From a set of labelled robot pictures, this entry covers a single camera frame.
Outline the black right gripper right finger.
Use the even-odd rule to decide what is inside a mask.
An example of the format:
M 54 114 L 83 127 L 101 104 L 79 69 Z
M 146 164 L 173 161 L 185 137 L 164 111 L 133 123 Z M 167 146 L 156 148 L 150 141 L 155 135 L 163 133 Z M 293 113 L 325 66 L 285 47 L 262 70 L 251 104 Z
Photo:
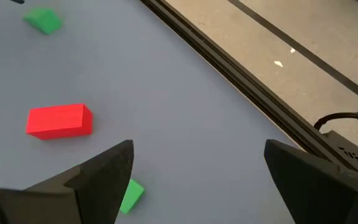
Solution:
M 269 139 L 264 157 L 295 223 L 358 224 L 358 172 Z

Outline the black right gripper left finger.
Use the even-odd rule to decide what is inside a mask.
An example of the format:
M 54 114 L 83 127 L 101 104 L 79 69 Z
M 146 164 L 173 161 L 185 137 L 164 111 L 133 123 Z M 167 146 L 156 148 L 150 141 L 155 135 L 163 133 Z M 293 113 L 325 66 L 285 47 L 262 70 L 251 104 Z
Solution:
M 125 140 L 27 189 L 0 189 L 0 224 L 114 223 L 133 161 Z

